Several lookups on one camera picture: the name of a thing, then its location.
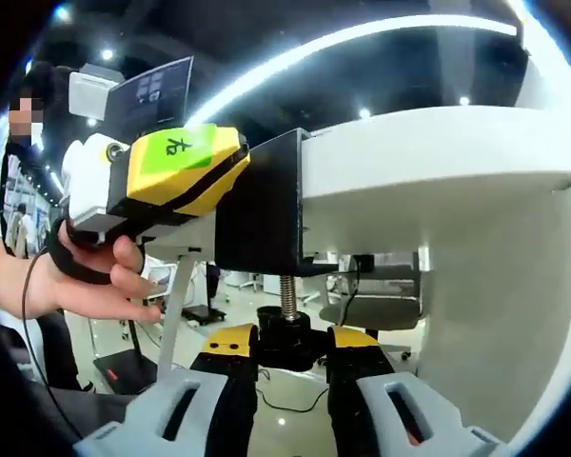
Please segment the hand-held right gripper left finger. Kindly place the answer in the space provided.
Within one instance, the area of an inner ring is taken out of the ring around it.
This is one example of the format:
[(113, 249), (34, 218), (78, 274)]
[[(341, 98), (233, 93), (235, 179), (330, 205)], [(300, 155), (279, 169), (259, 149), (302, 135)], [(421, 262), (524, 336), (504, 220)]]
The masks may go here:
[(258, 328), (220, 328), (190, 368), (131, 401), (121, 423), (79, 441), (78, 456), (246, 456), (258, 399)]

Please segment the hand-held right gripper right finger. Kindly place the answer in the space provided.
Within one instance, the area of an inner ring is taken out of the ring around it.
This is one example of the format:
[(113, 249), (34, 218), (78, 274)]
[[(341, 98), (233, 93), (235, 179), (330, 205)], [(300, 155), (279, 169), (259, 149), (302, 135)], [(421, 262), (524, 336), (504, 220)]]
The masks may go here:
[(504, 455), (504, 442), (466, 427), (440, 393), (395, 371), (375, 338), (341, 326), (327, 334), (327, 409), (339, 456)]

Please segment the person's left hand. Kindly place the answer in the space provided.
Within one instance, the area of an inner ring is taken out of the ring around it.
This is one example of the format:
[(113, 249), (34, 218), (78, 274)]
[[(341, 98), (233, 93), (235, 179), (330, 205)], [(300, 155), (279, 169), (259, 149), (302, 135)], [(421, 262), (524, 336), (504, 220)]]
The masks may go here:
[(149, 296), (153, 284), (142, 276), (146, 256), (133, 241), (121, 236), (111, 245), (86, 251), (71, 242), (66, 222), (61, 223), (56, 234), (74, 262), (107, 274), (109, 281), (106, 285), (95, 285), (74, 279), (46, 254), (34, 271), (48, 280), (43, 290), (49, 294), (50, 305), (92, 319), (159, 322), (161, 310), (140, 303)]

